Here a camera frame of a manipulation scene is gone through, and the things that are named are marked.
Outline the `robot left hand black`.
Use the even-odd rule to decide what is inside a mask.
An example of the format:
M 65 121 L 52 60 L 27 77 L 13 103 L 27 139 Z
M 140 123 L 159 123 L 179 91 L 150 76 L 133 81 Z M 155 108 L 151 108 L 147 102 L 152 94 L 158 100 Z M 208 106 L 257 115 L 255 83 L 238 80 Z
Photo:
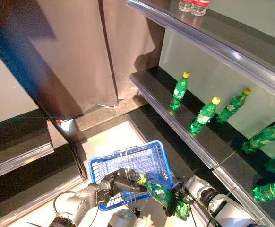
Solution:
M 109 199 L 121 191 L 140 193 L 147 188 L 138 184 L 139 174 L 133 169 L 118 169 L 106 175 L 97 186 L 98 204 L 107 204 Z

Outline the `robot right hand black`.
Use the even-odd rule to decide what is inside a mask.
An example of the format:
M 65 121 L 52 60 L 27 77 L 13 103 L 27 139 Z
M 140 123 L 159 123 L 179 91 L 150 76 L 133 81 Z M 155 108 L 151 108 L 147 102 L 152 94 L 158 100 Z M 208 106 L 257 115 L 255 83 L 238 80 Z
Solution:
M 165 214 L 168 217 L 177 216 L 186 221 L 191 215 L 191 205 L 194 199 L 190 196 L 188 191 L 184 188 L 183 183 L 177 183 L 170 191 L 171 198 L 167 203 Z

